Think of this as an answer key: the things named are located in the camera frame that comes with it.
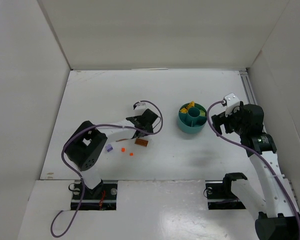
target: white wall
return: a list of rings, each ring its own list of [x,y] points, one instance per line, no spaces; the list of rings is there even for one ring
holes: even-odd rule
[[[289,0],[40,0],[74,69],[250,67]]]
[[[36,0],[0,0],[0,240],[18,237],[69,67]]]
[[[249,76],[300,206],[300,0],[290,0]]]

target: green object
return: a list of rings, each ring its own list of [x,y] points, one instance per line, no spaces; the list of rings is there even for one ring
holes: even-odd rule
[[[188,104],[184,104],[180,109],[185,108]],[[194,107],[189,108],[187,113],[178,113],[177,124],[186,134],[197,134],[204,128],[207,122],[206,114],[206,109],[200,104],[195,103]]]

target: teal container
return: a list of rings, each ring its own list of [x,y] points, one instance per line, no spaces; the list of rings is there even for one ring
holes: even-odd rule
[[[180,112],[181,109],[188,105],[189,103],[186,103],[180,107],[177,124],[186,134],[197,134],[204,128],[207,122],[207,111],[203,106],[195,103],[194,107],[189,108],[187,113]],[[206,116],[200,116],[200,110],[203,110]]]

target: purple cable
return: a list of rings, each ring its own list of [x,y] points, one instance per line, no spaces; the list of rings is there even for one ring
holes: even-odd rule
[[[240,147],[240,148],[243,148],[243,149],[245,149],[245,150],[247,150],[247,151],[249,151],[249,152],[255,154],[255,155],[256,155],[258,158],[260,158],[260,159],[262,160],[262,162],[267,166],[267,168],[269,169],[269,171],[272,173],[274,179],[275,179],[276,182],[278,183],[279,187],[281,188],[281,190],[282,190],[283,194],[285,195],[286,199],[288,200],[289,205],[290,205],[290,207],[291,207],[291,209],[292,209],[292,211],[293,211],[293,213],[294,213],[294,215],[295,215],[296,223],[297,223],[297,225],[298,225],[298,235],[299,235],[299,236],[298,236],[298,239],[300,240],[300,218],[299,218],[298,211],[297,211],[297,209],[296,209],[294,203],[292,202],[292,200],[291,200],[291,198],[290,198],[290,196],[289,196],[287,190],[285,189],[284,185],[282,184],[282,182],[281,182],[280,179],[278,178],[276,172],[273,170],[273,168],[271,167],[271,165],[267,162],[267,160],[264,159],[264,157],[262,157],[259,153],[257,153],[255,150],[251,149],[250,147],[241,145],[240,143],[237,143],[237,142],[235,142],[235,141],[232,141],[232,140],[230,140],[230,139],[228,139],[228,138],[222,136],[220,133],[217,132],[217,130],[216,130],[216,129],[214,128],[214,126],[212,125],[212,123],[211,123],[211,121],[210,121],[210,115],[209,115],[210,110],[211,110],[215,105],[217,105],[217,104],[222,104],[223,102],[224,102],[224,101],[217,101],[217,102],[215,102],[214,104],[212,104],[212,105],[208,108],[208,110],[207,110],[207,112],[206,112],[206,118],[207,118],[207,120],[208,120],[209,126],[211,127],[211,129],[215,132],[215,134],[216,134],[218,137],[222,138],[223,140],[227,141],[228,143],[234,144],[234,145],[236,145],[236,146],[238,146],[238,147]]]
[[[56,235],[56,234],[54,233],[54,230],[53,230],[54,223],[55,223],[57,217],[63,212],[63,210],[61,210],[60,212],[58,212],[58,214],[57,214],[57,215],[54,217],[54,219],[52,220],[52,223],[51,223],[51,226],[50,226],[50,232],[51,232],[51,235],[52,235],[54,238],[61,238],[61,237],[62,237],[63,235],[65,235],[65,234],[68,232],[68,230],[70,229],[70,227],[71,227],[72,223],[74,222],[75,217],[76,217],[76,215],[77,215],[77,213],[78,213],[78,211],[79,211],[79,209],[80,209],[82,200],[83,200],[84,195],[85,195],[85,189],[86,189],[85,181],[84,181],[84,179],[83,179],[81,173],[80,173],[78,170],[76,170],[74,167],[72,167],[69,163],[67,163],[67,161],[66,161],[66,159],[65,159],[65,151],[66,151],[67,147],[68,147],[68,146],[69,146],[76,138],[78,138],[78,137],[81,136],[82,134],[86,133],[87,131],[92,130],[92,129],[95,129],[95,128],[101,128],[101,127],[110,127],[110,128],[118,128],[118,129],[122,129],[122,128],[125,128],[125,129],[134,129],[134,130],[137,130],[137,131],[139,131],[139,132],[141,132],[141,133],[143,133],[143,134],[147,134],[147,135],[155,135],[155,134],[158,134],[158,133],[161,131],[161,129],[163,128],[163,126],[164,126],[164,118],[163,118],[163,116],[162,116],[162,113],[161,113],[160,109],[159,109],[154,103],[152,103],[151,101],[148,101],[148,100],[141,100],[141,101],[139,101],[139,102],[136,102],[135,104],[137,104],[137,103],[149,103],[149,104],[153,105],[153,106],[158,110],[158,112],[159,112],[159,114],[160,114],[160,118],[161,118],[161,126],[160,126],[160,128],[159,128],[158,131],[156,131],[156,132],[146,132],[146,131],[144,131],[144,130],[142,130],[142,129],[139,129],[139,128],[136,128],[136,127],[133,127],[133,126],[120,126],[120,125],[114,125],[114,124],[97,124],[97,125],[93,125],[93,126],[87,127],[86,129],[84,129],[84,130],[78,132],[76,135],[74,135],[72,138],[70,138],[69,141],[67,141],[67,142],[65,143],[65,145],[63,146],[63,149],[62,149],[62,152],[61,152],[61,159],[62,159],[63,163],[64,163],[68,168],[70,168],[72,171],[74,171],[74,172],[75,172],[76,174],[78,174],[78,176],[80,177],[81,183],[82,183],[82,193],[81,193],[81,197],[80,197],[78,206],[76,207],[76,210],[75,210],[75,212],[74,212],[74,214],[73,214],[73,216],[72,216],[72,218],[71,218],[71,221],[70,221],[68,227],[65,229],[65,231],[64,231],[63,233],[61,233],[60,235]]]

